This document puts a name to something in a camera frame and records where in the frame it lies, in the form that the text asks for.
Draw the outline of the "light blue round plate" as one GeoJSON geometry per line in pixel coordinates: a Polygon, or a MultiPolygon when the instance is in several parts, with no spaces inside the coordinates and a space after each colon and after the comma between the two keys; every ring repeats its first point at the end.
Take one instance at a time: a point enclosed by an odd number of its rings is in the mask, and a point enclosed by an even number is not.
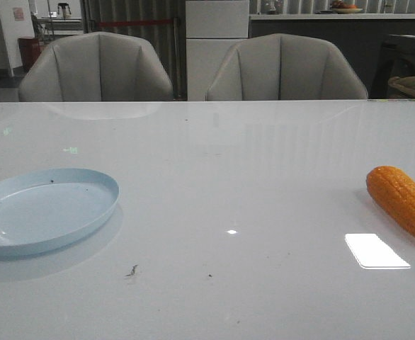
{"type": "Polygon", "coordinates": [[[41,254],[104,225],[120,195],[117,181],[90,169],[48,169],[0,181],[0,256],[41,254]]]}

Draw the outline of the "orange plastic corn cob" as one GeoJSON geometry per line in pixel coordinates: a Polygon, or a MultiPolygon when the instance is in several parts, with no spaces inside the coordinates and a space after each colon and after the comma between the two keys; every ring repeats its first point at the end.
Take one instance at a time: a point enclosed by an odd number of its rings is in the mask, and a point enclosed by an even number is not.
{"type": "Polygon", "coordinates": [[[415,237],[415,181],[394,166],[378,166],[366,176],[371,198],[406,232],[415,237]]]}

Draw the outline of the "right grey upholstered chair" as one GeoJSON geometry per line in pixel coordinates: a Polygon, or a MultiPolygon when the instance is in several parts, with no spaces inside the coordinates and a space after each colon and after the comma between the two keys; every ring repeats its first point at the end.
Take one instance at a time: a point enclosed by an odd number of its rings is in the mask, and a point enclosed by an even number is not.
{"type": "Polygon", "coordinates": [[[208,101],[366,99],[366,87],[333,43],[276,33],[230,47],[208,101]]]}

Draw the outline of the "grey upholstered chair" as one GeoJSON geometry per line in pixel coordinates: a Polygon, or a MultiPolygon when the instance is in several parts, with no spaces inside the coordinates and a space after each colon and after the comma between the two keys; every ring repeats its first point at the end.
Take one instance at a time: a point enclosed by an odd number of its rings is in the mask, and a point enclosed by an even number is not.
{"type": "Polygon", "coordinates": [[[173,86],[145,39],[95,32],[51,42],[21,81],[22,102],[171,101],[173,86]]]}
{"type": "Polygon", "coordinates": [[[230,47],[208,101],[366,99],[366,87],[333,43],[276,33],[230,47]]]}

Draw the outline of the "white cabinet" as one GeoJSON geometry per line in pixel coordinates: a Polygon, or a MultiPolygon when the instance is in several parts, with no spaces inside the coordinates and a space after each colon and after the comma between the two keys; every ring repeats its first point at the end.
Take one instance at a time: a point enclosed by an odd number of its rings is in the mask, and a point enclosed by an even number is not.
{"type": "Polygon", "coordinates": [[[186,2],[189,101],[203,101],[228,49],[248,37],[248,1],[186,2]]]}

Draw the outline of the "left grey upholstered chair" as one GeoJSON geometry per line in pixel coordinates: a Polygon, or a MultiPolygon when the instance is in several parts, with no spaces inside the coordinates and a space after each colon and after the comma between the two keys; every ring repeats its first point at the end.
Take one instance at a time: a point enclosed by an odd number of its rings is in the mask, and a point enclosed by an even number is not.
{"type": "Polygon", "coordinates": [[[51,42],[21,81],[22,102],[171,101],[173,86],[145,39],[95,32],[51,42]]]}

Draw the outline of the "red barrier belt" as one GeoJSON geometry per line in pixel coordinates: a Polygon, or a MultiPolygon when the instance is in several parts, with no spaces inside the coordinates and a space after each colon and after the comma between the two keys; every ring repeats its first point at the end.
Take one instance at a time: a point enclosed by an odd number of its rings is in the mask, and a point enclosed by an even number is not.
{"type": "Polygon", "coordinates": [[[144,20],[144,21],[101,21],[98,23],[99,27],[102,28],[114,28],[114,27],[129,27],[129,26],[161,26],[161,25],[171,25],[174,22],[172,18],[170,19],[160,19],[160,20],[144,20]]]}

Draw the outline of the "grey counter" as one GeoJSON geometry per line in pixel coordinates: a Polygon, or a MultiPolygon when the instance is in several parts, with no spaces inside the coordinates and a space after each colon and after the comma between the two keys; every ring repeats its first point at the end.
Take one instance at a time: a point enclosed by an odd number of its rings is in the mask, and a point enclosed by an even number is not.
{"type": "Polygon", "coordinates": [[[344,54],[369,93],[387,35],[415,35],[415,13],[276,14],[249,16],[249,37],[274,33],[328,40],[344,54]]]}

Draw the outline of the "fruit bowl on counter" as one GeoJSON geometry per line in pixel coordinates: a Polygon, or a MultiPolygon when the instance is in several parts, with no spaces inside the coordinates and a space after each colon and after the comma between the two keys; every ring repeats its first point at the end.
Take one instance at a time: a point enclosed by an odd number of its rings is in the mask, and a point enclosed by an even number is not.
{"type": "Polygon", "coordinates": [[[332,1],[330,9],[337,14],[354,14],[363,11],[362,8],[358,8],[355,4],[347,4],[344,1],[332,1]]]}

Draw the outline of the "red bin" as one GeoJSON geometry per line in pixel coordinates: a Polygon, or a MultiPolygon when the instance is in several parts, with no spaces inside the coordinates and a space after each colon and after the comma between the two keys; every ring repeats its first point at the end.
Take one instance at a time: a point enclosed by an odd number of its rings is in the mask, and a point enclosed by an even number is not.
{"type": "Polygon", "coordinates": [[[23,63],[23,70],[29,71],[40,56],[40,43],[37,38],[22,37],[18,39],[19,50],[23,63]]]}

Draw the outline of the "dark side table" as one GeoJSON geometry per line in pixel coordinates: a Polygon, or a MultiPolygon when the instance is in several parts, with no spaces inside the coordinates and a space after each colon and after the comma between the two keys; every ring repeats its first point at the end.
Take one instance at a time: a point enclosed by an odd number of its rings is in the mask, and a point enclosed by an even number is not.
{"type": "Polygon", "coordinates": [[[388,35],[380,46],[371,98],[387,98],[392,77],[415,77],[415,35],[388,35]]]}

